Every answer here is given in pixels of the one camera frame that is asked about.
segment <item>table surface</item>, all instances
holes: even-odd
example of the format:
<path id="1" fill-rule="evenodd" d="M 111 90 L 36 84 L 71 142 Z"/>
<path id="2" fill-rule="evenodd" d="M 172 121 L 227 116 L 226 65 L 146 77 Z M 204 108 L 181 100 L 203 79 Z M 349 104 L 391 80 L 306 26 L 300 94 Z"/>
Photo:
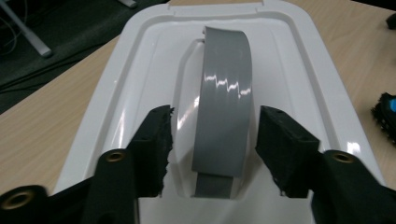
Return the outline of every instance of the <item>table surface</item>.
<path id="1" fill-rule="evenodd" d="M 250 2 L 172 0 L 172 5 Z M 289 0 L 312 17 L 367 135 L 381 172 L 396 189 L 396 148 L 372 119 L 384 91 L 396 93 L 393 12 L 348 0 Z M 0 194 L 23 185 L 52 192 L 117 38 L 0 116 Z"/>

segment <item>black object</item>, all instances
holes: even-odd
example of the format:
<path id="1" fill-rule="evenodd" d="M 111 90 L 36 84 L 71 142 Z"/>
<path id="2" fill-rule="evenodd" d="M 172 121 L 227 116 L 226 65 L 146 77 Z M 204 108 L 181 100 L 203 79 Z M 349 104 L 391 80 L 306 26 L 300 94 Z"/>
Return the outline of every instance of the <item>black object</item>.
<path id="1" fill-rule="evenodd" d="M 282 193 L 306 198 L 319 140 L 288 114 L 269 106 L 262 106 L 258 136 L 257 152 Z"/>
<path id="2" fill-rule="evenodd" d="M 372 108 L 372 114 L 381 125 L 381 129 L 389 135 L 393 143 L 396 142 L 396 96 L 382 93 L 378 103 Z"/>
<path id="3" fill-rule="evenodd" d="M 314 191 L 317 224 L 396 223 L 395 191 L 378 184 L 357 157 L 319 153 L 318 139 L 283 111 L 262 106 L 256 150 L 288 197 Z"/>
<path id="4" fill-rule="evenodd" d="M 396 30 L 396 14 L 392 14 L 387 18 L 387 25 L 390 30 Z"/>
<path id="5" fill-rule="evenodd" d="M 0 223 L 138 223 L 137 198 L 163 190 L 172 111 L 169 105 L 151 110 L 127 148 L 104 153 L 94 176 L 69 189 L 50 197 L 40 186 L 3 194 Z"/>

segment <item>white plastic tray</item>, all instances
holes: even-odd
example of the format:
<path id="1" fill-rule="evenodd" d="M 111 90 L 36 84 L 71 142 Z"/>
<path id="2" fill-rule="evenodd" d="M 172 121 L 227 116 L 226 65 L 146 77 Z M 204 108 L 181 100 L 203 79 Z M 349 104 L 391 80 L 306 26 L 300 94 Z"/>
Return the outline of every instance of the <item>white plastic tray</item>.
<path id="1" fill-rule="evenodd" d="M 253 65 L 254 114 L 236 199 L 191 198 L 191 149 L 205 26 L 241 30 Z M 279 196 L 256 155 L 260 105 L 289 113 L 321 140 L 361 158 L 384 184 L 355 110 L 309 16 L 286 2 L 146 9 L 125 26 L 79 127 L 55 191 L 89 177 L 104 152 L 126 147 L 159 105 L 176 108 L 163 196 L 140 199 L 141 223 L 312 223 L 310 200 Z"/>

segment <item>dark floor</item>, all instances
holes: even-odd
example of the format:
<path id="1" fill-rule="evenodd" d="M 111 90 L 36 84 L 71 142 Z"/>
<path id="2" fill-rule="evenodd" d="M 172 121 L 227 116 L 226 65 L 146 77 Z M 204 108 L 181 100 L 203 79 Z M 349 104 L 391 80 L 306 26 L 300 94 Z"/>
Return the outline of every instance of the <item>dark floor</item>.
<path id="1" fill-rule="evenodd" d="M 23 21 L 24 1 L 8 2 Z M 26 24 L 52 49 L 48 59 L 41 57 L 23 35 L 18 35 L 12 49 L 14 35 L 0 20 L 0 114 L 119 35 L 136 12 L 167 1 L 136 2 L 137 8 L 130 9 L 117 0 L 26 0 Z M 16 35 L 19 33 L 1 9 L 0 18 L 10 23 Z"/>

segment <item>metal bolt hole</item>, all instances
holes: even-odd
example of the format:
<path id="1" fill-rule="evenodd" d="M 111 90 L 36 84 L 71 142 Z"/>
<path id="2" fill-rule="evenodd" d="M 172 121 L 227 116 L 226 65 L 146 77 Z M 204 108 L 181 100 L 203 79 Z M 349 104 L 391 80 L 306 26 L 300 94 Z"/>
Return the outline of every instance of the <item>metal bolt hole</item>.
<path id="1" fill-rule="evenodd" d="M 123 152 L 113 152 L 106 157 L 106 160 L 109 162 L 121 161 L 125 157 L 125 153 Z"/>
<path id="2" fill-rule="evenodd" d="M 4 210 L 11 210 L 28 204 L 34 198 L 35 194 L 31 190 L 18 192 L 7 198 L 1 205 Z"/>
<path id="3" fill-rule="evenodd" d="M 333 154 L 332 156 L 334 157 L 335 160 L 340 161 L 340 162 L 344 162 L 344 163 L 352 163 L 353 162 L 353 158 L 347 154 L 336 153 L 336 154 Z"/>

